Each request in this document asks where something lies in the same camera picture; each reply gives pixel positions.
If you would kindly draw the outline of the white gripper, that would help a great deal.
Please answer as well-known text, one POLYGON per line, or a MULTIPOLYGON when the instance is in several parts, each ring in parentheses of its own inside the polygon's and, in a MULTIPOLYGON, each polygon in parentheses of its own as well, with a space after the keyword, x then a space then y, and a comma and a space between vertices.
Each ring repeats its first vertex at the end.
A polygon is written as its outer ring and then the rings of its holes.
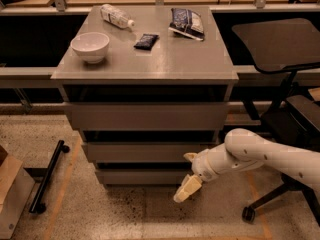
POLYGON ((202 187, 203 182, 216 180, 219 175, 209 164, 209 150, 205 149, 199 153, 185 153, 183 157, 192 162, 192 171, 195 175, 187 174, 183 179, 181 186, 177 189, 173 200, 181 203, 188 199, 192 194, 202 187))

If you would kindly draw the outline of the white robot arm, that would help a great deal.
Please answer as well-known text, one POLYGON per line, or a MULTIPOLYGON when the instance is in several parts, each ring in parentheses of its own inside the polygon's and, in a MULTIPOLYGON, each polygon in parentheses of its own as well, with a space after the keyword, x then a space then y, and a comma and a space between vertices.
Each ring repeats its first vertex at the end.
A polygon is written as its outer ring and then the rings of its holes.
POLYGON ((253 170, 267 165, 311 189, 320 191, 320 153, 272 142, 246 129, 227 133, 224 143, 199 153, 186 153, 192 175, 187 174, 173 200, 181 203, 204 182, 229 172, 253 170))

